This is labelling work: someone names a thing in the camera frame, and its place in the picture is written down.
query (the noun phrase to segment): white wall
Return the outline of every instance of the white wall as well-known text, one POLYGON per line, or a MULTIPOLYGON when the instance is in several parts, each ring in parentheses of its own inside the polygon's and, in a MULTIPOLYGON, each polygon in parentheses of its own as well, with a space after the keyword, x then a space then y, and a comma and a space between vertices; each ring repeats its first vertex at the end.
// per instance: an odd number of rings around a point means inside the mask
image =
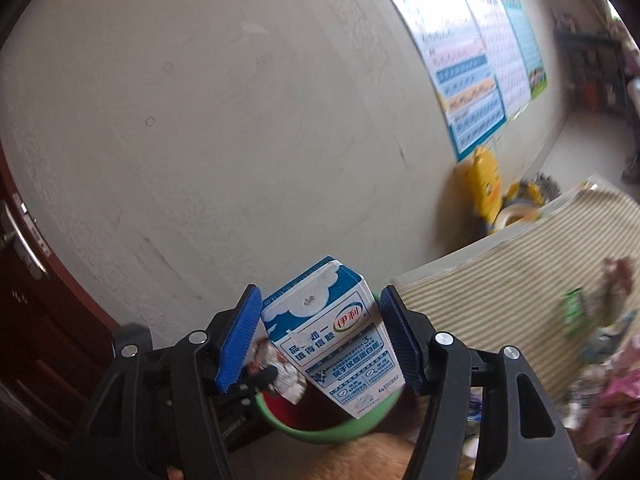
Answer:
MULTIPOLYGON (((519 177, 566 115, 495 141, 519 177)), ((63 262, 163 343, 332 254, 374 289, 468 239, 433 87, 390 0, 34 0, 0 53, 2 145, 63 262)))

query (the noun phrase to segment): silver door handle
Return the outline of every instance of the silver door handle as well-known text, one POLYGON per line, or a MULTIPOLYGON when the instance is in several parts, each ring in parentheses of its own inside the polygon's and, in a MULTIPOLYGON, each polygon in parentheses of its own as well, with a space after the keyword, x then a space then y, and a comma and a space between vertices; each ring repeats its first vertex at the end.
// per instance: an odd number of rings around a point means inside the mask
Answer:
POLYGON ((27 243, 26 238, 20 231, 14 216, 9 210, 9 206, 4 200, 0 201, 0 224, 2 225, 0 251, 8 250, 8 248, 13 245, 15 252, 18 253, 18 256, 36 280, 41 279, 43 276, 47 277, 47 270, 27 243))

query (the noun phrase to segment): yellow toy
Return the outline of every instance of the yellow toy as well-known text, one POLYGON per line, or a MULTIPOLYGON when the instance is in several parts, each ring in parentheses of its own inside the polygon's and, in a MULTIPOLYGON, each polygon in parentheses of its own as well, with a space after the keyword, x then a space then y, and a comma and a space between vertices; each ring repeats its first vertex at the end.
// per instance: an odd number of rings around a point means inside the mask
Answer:
POLYGON ((476 214, 484 221, 487 234, 516 220, 536 219, 536 210, 544 205, 540 188, 533 182, 515 182, 502 196, 502 183, 494 154, 478 146, 465 172, 465 180, 474 199, 476 214))

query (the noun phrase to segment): educational chart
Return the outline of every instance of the educational chart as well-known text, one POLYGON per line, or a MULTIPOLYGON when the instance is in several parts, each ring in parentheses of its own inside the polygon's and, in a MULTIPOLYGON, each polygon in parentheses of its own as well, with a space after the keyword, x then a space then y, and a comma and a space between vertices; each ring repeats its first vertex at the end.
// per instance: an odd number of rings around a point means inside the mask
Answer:
POLYGON ((546 88, 545 67, 542 64, 536 37, 524 13, 520 0, 501 0, 513 33, 518 39, 520 52, 529 75, 531 97, 536 98, 546 88))
POLYGON ((531 99, 529 77, 501 0, 466 0, 476 18, 508 120, 531 99))
POLYGON ((546 88, 519 0, 392 0, 431 81, 458 160, 546 88))
POLYGON ((420 51, 462 160, 506 120, 478 26, 466 0, 392 1, 420 51))

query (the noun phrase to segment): milk carton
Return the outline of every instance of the milk carton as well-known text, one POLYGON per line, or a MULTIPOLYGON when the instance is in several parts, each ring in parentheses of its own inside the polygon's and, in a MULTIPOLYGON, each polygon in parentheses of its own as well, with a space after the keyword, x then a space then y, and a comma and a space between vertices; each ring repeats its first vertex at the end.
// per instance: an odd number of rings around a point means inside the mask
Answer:
POLYGON ((271 342, 355 418, 404 384, 362 276, 328 256, 262 302, 271 342))

